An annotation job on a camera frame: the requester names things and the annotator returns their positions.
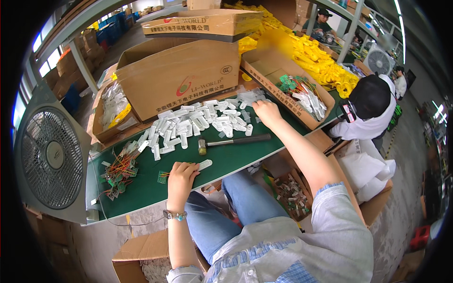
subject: black hair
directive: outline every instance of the black hair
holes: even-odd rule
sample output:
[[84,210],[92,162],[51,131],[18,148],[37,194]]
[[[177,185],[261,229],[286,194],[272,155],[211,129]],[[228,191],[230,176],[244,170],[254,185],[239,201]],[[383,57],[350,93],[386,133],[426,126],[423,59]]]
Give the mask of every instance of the black hair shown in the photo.
[[357,116],[362,120],[381,116],[389,107],[390,99],[389,85],[376,75],[359,80],[349,96]]
[[402,66],[396,66],[395,70],[402,71],[404,73],[404,67],[402,67]]

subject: white shirt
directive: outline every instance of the white shirt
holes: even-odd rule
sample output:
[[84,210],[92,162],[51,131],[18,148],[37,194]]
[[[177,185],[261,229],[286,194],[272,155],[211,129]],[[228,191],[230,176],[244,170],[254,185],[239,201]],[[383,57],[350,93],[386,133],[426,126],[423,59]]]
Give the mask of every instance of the white shirt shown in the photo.
[[379,117],[371,118],[366,121],[357,117],[357,119],[348,123],[347,121],[341,121],[330,129],[329,135],[331,137],[341,137],[343,140],[352,139],[374,139],[378,137],[388,127],[390,120],[392,119],[393,113],[395,112],[396,100],[395,97],[395,85],[391,79],[386,75],[379,75],[379,78],[383,79],[390,88],[392,97],[387,109]]
[[326,185],[313,201],[313,234],[289,217],[244,226],[221,247],[203,276],[197,267],[171,270],[169,283],[370,282],[373,238],[343,183]]
[[396,98],[403,97],[407,89],[406,78],[404,76],[400,76],[399,78],[396,79],[395,88]]

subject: ceiling light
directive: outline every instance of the ceiling light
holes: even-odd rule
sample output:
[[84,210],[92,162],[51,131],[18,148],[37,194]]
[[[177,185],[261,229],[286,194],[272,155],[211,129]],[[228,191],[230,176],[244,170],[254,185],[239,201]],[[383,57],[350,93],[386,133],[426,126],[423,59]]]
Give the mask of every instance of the ceiling light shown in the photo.
[[400,16],[401,34],[403,35],[403,64],[406,64],[406,36],[404,33],[403,17]]
[[401,15],[400,4],[398,3],[398,0],[395,0],[395,6],[396,10],[398,11],[398,15]]

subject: electric fan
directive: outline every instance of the electric fan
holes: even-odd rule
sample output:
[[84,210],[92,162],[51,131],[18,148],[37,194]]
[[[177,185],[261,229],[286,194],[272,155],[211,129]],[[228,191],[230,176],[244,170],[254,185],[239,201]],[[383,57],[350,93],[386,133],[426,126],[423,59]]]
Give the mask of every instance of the electric fan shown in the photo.
[[41,81],[17,130],[14,168],[22,202],[87,223],[85,185],[91,137]]
[[395,65],[393,58],[380,49],[376,43],[371,46],[363,63],[373,72],[377,72],[378,75],[389,75]]

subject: green workbench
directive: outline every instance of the green workbench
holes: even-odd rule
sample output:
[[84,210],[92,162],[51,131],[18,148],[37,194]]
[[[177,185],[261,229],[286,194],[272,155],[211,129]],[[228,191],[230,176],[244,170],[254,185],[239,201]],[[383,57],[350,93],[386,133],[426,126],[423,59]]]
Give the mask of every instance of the green workbench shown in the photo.
[[[337,103],[340,97],[336,90],[329,92]],[[302,126],[289,112],[282,109],[280,106],[282,117],[288,121],[300,134],[306,135],[309,133],[304,126]],[[323,127],[337,118],[336,108],[334,108],[327,119],[319,126]],[[224,146],[216,146],[207,149],[207,154],[201,156],[198,154],[198,136],[188,138],[188,148],[182,149],[181,144],[176,145],[176,150],[170,153],[162,154],[159,161],[154,161],[154,154],[151,148],[145,150],[137,157],[136,167],[138,167],[138,174],[136,177],[131,178],[133,182],[129,184],[126,191],[118,196],[114,201],[111,201],[105,194],[101,195],[101,202],[104,211],[108,218],[123,216],[136,210],[140,210],[155,203],[165,201],[167,199],[167,184],[157,182],[159,171],[170,172],[174,162],[193,162],[199,163],[206,159],[212,160],[212,166],[201,171],[201,174],[195,178],[193,182],[193,189],[198,189],[216,180],[222,179],[225,176],[233,174],[241,169],[244,169],[251,164],[269,157],[280,150],[284,149],[283,143],[266,127],[263,123],[256,123],[256,114],[252,107],[246,108],[250,112],[251,123],[253,124],[253,134],[270,133],[272,139],[265,142],[258,142],[252,144],[229,144]],[[107,149],[102,151],[96,156],[92,162],[88,163],[87,168],[87,184],[86,184],[86,205],[87,208],[94,208],[99,210],[99,219],[105,220],[101,211],[99,201],[91,205],[91,201],[105,190],[110,189],[110,185],[106,182],[98,182],[101,174],[105,173],[105,166],[101,164],[102,161],[112,163],[114,156],[112,150],[119,154],[127,141],[138,140],[143,134],[139,132]],[[206,141],[218,141],[221,138],[218,136],[219,132],[212,126],[202,132]],[[244,132],[235,131],[234,137],[239,138],[245,136]],[[96,168],[96,175],[93,171],[93,165]]]

